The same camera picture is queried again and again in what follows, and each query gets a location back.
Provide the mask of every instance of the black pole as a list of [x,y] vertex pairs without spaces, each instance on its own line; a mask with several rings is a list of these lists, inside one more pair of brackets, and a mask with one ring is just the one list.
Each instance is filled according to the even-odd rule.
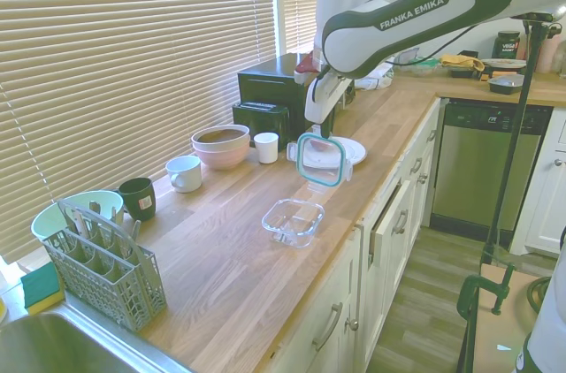
[[484,251],[481,255],[480,268],[481,264],[492,263],[493,251],[495,248],[494,244],[497,239],[498,233],[499,217],[501,215],[501,206],[503,205],[505,191],[507,190],[507,183],[509,181],[511,165],[513,164],[513,156],[515,155],[516,143],[519,139],[519,134],[521,133],[521,126],[523,125],[524,110],[527,105],[529,90],[531,89],[532,74],[534,73],[535,66],[537,65],[537,60],[539,59],[540,46],[542,46],[542,42],[547,38],[547,33],[548,26],[544,25],[541,22],[535,22],[533,24],[531,31],[531,51],[529,52],[527,70],[524,74],[523,87],[521,89],[521,95],[519,96],[519,103],[516,106],[515,116],[513,117],[513,125],[511,126],[511,141],[509,142],[507,158],[505,159],[505,166],[503,167],[503,177],[501,178],[499,193],[497,194],[495,212],[493,213],[492,223],[489,228],[489,233],[487,234]]

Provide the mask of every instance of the dishwasher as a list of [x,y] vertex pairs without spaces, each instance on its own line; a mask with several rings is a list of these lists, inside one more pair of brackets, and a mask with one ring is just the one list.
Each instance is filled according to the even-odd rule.
[[[451,100],[445,109],[431,228],[486,240],[516,106]],[[527,106],[501,207],[500,244],[509,248],[552,108]]]

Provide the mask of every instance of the cabinet handle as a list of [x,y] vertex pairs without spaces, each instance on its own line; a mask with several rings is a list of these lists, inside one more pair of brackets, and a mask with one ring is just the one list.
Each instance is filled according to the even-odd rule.
[[418,182],[423,185],[424,183],[426,183],[426,180],[428,179],[428,174],[426,174],[425,172],[421,172],[421,174],[418,176]]
[[318,340],[316,338],[314,338],[312,340],[312,345],[315,346],[315,349],[317,350],[317,352],[322,349],[322,347],[326,344],[326,342],[330,338],[330,335],[333,334],[334,329],[336,329],[336,324],[338,324],[338,320],[340,320],[340,314],[342,314],[342,308],[343,307],[344,307],[344,304],[342,304],[342,303],[340,303],[338,305],[333,304],[333,312],[335,314],[334,314],[333,323],[330,325],[330,329],[328,329],[328,331],[326,331],[325,335],[320,340]]
[[426,138],[426,141],[433,141],[435,137],[436,137],[436,130],[432,130],[431,133]]
[[357,328],[360,327],[360,324],[357,320],[350,320],[349,317],[346,319],[346,327],[349,327],[351,331],[357,331]]
[[409,210],[404,209],[401,211],[399,215],[399,219],[397,220],[397,224],[393,228],[393,233],[395,234],[404,234],[405,233],[405,225],[407,224],[407,219],[409,218]]
[[410,169],[411,174],[413,172],[419,171],[422,164],[423,164],[423,158],[417,158],[417,160],[415,161],[415,165],[413,165],[413,168]]

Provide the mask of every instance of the white cabinet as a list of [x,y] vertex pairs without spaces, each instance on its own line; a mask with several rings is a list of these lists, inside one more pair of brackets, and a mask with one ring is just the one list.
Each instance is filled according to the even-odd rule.
[[344,373],[352,371],[354,362],[354,331],[349,327],[352,314],[351,298],[346,305],[334,305],[336,326],[330,338],[316,355],[308,373]]
[[431,176],[433,144],[427,145],[421,159],[420,168],[413,170],[409,176],[412,186],[412,202],[409,220],[409,245],[413,246],[417,233],[423,223],[426,195]]
[[360,231],[350,238],[279,344],[268,371],[350,372],[354,365]]
[[439,109],[437,100],[360,220],[361,315],[355,373],[367,369],[422,223]]
[[366,371],[421,224],[439,107],[424,115],[267,371]]
[[554,108],[509,252],[560,254],[566,227],[566,109]]
[[566,152],[555,151],[543,162],[547,175],[526,244],[558,254],[566,227]]
[[393,297],[401,282],[409,256],[407,248],[408,221],[410,216],[410,181],[405,180],[395,196],[395,202],[383,217],[376,231],[376,240],[381,241],[381,254],[386,260],[386,285],[384,289],[384,310],[391,307]]

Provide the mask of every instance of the dishwasher control panel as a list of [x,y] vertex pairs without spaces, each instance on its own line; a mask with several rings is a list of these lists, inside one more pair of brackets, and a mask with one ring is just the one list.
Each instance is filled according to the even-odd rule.
[[[444,125],[510,133],[515,109],[515,105],[511,103],[450,101],[446,107]],[[528,106],[524,113],[521,133],[542,135],[551,111],[552,108],[546,106]]]

